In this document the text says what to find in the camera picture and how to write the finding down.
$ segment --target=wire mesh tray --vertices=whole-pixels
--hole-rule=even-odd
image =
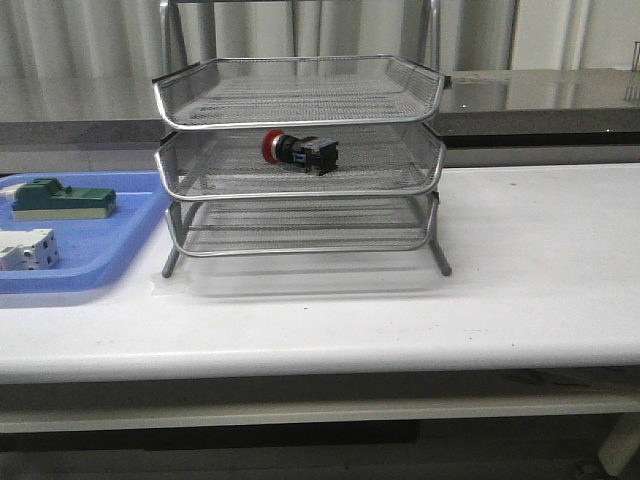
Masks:
[[[430,237],[432,195],[356,199],[173,202],[166,213],[178,250],[194,257],[413,250]]]
[[[297,137],[339,141],[338,168],[317,171],[267,163],[265,130],[174,134],[156,152],[162,181],[182,201],[256,198],[414,195],[440,179],[444,144],[423,124],[349,125],[287,129]]]
[[[444,76],[390,55],[213,59],[154,81],[176,130],[409,122],[433,116]]]

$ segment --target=white table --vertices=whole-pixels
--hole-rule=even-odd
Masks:
[[[450,169],[440,192],[449,278],[424,248],[164,280],[159,225],[115,285],[0,297],[2,431],[640,411],[634,381],[558,370],[640,364],[640,165]]]

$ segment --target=white electrical component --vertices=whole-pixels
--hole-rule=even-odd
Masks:
[[[50,228],[0,230],[0,270],[46,270],[58,258],[58,244]]]

